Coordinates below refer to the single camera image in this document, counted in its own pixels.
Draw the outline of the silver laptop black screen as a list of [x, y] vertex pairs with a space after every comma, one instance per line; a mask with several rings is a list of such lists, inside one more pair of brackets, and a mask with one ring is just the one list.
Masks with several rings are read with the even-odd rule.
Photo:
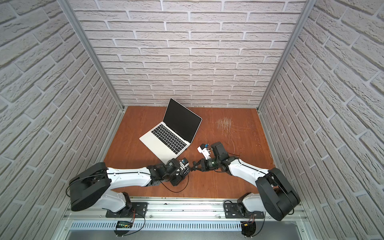
[[176, 159], [193, 142], [202, 118], [170, 99], [163, 120], [140, 137], [140, 141], [162, 162]]

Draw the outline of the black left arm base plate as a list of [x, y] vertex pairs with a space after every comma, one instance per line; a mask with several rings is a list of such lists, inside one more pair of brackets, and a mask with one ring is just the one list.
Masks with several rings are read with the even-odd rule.
[[133, 202], [117, 213], [107, 210], [106, 218], [144, 218], [148, 209], [148, 202]]

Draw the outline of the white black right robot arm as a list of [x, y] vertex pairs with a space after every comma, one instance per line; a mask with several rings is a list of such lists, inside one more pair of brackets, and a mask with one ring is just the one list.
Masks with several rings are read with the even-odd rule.
[[256, 214], [269, 214], [274, 220], [281, 221], [292, 215], [301, 203], [299, 194], [289, 183], [283, 172], [277, 168], [271, 170], [252, 166], [238, 156], [228, 153], [221, 142], [202, 144], [198, 152], [204, 158], [193, 162], [192, 171], [209, 172], [221, 170], [230, 176], [251, 183], [258, 193], [246, 193], [236, 203], [225, 206], [228, 218], [247, 218]]

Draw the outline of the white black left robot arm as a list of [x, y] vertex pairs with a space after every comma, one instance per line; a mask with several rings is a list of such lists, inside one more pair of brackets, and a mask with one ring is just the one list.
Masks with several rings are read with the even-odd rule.
[[132, 207], [129, 195], [114, 192], [114, 189], [152, 187], [163, 182], [177, 186], [188, 176], [190, 170], [185, 158], [140, 169], [114, 169], [108, 168], [105, 163], [97, 163], [69, 181], [71, 210], [79, 212], [96, 207], [114, 214], [122, 210], [129, 211]]

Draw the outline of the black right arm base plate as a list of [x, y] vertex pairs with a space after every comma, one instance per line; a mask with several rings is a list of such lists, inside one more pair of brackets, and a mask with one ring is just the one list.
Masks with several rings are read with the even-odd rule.
[[263, 219], [265, 217], [264, 212], [249, 212], [242, 205], [233, 203], [231, 201], [224, 201], [223, 208], [226, 219]]

